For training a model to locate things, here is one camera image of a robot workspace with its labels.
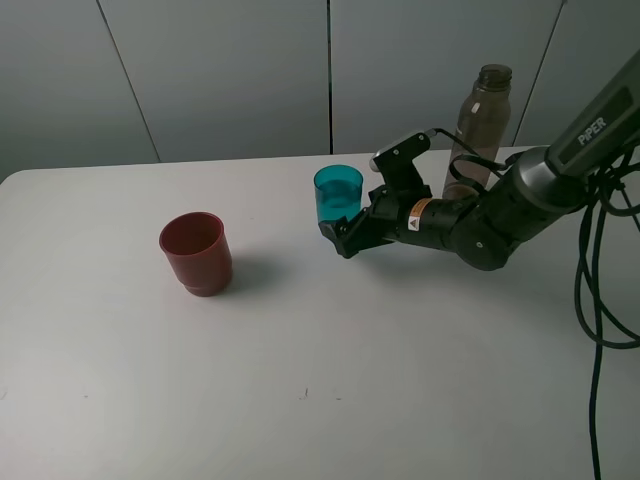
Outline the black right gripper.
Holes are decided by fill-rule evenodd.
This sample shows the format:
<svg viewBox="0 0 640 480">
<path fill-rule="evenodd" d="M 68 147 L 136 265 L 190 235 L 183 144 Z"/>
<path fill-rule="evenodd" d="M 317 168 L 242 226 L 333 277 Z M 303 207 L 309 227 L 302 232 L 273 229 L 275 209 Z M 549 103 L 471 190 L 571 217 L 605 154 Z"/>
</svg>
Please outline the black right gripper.
<svg viewBox="0 0 640 480">
<path fill-rule="evenodd" d="M 430 197 L 430 193 L 427 186 L 403 192 L 380 186 L 368 193 L 369 207 L 351 220 L 343 216 L 334 221 L 321 221 L 320 232 L 345 259 L 392 242 L 450 248 L 455 202 Z"/>
</svg>

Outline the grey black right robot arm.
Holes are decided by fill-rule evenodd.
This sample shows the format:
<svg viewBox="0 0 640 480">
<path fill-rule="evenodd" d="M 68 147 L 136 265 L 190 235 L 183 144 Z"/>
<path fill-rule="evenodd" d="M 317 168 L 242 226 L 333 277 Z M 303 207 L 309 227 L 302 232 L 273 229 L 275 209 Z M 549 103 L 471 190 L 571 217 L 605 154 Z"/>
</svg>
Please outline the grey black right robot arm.
<svg viewBox="0 0 640 480">
<path fill-rule="evenodd" d="M 351 258 L 397 242 L 453 252 L 476 269 L 493 271 L 519 245 L 591 201 L 624 215 L 609 204 L 610 193 L 635 167 L 627 161 L 611 166 L 639 143 L 639 57 L 626 62 L 551 146 L 517 152 L 504 163 L 468 149 L 461 160 L 498 180 L 486 189 L 451 166 L 451 175 L 472 191 L 465 199 L 434 198 L 415 168 L 435 133 L 419 131 L 376 153 L 371 162 L 384 182 L 370 191 L 369 206 L 353 219 L 320 222 L 339 255 Z"/>
</svg>

